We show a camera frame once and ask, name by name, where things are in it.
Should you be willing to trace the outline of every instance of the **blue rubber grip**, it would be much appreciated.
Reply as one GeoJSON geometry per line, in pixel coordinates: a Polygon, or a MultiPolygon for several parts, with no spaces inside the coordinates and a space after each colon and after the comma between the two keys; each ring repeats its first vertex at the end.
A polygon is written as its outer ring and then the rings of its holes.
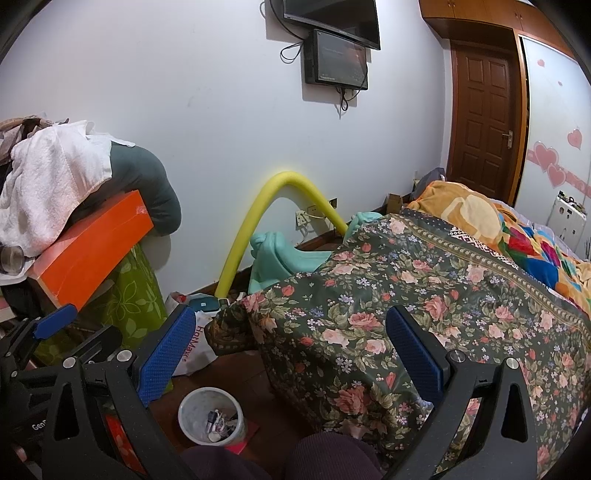
{"type": "Polygon", "coordinates": [[[76,320],[76,315],[78,315],[78,310],[74,305],[64,305],[47,315],[37,324],[33,337],[37,340],[47,340],[50,336],[76,320]]]}
{"type": "Polygon", "coordinates": [[[386,314],[386,333],[418,394],[437,407],[443,399],[443,372],[396,308],[386,314]]]}
{"type": "Polygon", "coordinates": [[[138,396],[144,407],[162,396],[194,334],[195,311],[186,307],[139,372],[138,396]]]}

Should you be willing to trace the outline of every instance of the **person's leg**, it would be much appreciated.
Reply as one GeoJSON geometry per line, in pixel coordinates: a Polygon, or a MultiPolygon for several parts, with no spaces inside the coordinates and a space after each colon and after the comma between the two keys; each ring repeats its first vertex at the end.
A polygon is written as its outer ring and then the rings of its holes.
{"type": "Polygon", "coordinates": [[[181,453],[181,458],[199,480],[271,480],[257,464],[222,447],[192,447],[181,453]]]}
{"type": "Polygon", "coordinates": [[[338,433],[301,440],[285,463],[285,480],[381,480],[374,450],[338,433]]]}

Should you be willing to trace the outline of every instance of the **wooden door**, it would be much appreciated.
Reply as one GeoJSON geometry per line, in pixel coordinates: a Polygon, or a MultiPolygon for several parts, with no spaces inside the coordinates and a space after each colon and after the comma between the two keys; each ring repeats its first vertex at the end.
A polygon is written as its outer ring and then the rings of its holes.
{"type": "Polygon", "coordinates": [[[515,0],[488,0],[486,9],[493,23],[517,30],[522,29],[515,0]]]}
{"type": "Polygon", "coordinates": [[[498,51],[452,43],[454,118],[451,181],[491,198],[507,201],[516,162],[516,60],[498,51]]]}
{"type": "Polygon", "coordinates": [[[452,0],[420,0],[423,18],[453,18],[452,0]]]}
{"type": "Polygon", "coordinates": [[[461,20],[490,22],[484,0],[452,0],[453,13],[461,20]]]}

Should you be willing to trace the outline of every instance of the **wall-mounted tv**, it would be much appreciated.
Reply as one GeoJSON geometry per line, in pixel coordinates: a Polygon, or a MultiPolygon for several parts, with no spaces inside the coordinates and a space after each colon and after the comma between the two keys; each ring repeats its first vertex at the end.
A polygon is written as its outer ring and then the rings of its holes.
{"type": "Polygon", "coordinates": [[[380,49],[375,0],[281,0],[283,17],[380,49]]]}

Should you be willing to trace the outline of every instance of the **orange box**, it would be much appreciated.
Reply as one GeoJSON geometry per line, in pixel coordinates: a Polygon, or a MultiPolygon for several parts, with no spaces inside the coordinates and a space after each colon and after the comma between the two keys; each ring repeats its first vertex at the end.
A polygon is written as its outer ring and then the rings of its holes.
{"type": "Polygon", "coordinates": [[[27,275],[56,307],[71,303],[80,310],[153,226],[137,190],[117,195],[63,233],[27,275]]]}

